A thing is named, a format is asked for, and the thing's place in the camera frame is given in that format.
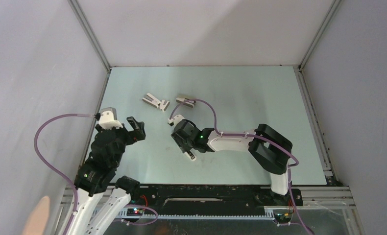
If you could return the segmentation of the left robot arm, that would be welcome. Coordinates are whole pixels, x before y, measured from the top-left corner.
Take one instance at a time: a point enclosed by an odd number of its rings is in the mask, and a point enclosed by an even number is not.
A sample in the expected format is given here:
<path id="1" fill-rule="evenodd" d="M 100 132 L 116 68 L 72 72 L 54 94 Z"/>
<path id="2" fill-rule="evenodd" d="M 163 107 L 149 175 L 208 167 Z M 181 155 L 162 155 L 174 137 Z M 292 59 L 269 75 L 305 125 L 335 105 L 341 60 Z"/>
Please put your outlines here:
<path id="1" fill-rule="evenodd" d="M 139 201 L 140 182 L 122 176 L 107 202 L 93 215 L 116 175 L 126 147 L 146 138 L 144 122 L 138 122 L 133 117 L 127 117 L 126 120 L 133 128 L 132 131 L 127 130 L 114 117 L 100 116 L 89 157 L 78 170 L 74 181 L 76 195 L 69 209 L 72 219 L 63 223 L 62 235 L 102 235 L 124 206 Z"/>

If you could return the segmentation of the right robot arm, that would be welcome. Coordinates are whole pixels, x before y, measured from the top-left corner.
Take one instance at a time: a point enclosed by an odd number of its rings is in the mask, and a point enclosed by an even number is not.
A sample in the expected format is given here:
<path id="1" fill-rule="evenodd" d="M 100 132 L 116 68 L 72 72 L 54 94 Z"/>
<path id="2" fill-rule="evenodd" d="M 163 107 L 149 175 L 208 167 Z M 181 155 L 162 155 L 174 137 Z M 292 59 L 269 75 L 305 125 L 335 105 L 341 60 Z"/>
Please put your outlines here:
<path id="1" fill-rule="evenodd" d="M 200 130 L 185 118 L 170 119 L 168 124 L 173 127 L 171 137 L 191 160 L 196 159 L 193 150 L 248 152 L 269 173 L 272 201 L 282 205 L 290 199 L 289 160 L 293 144 L 270 126 L 259 124 L 256 129 L 243 133 L 217 133 L 215 128 Z"/>

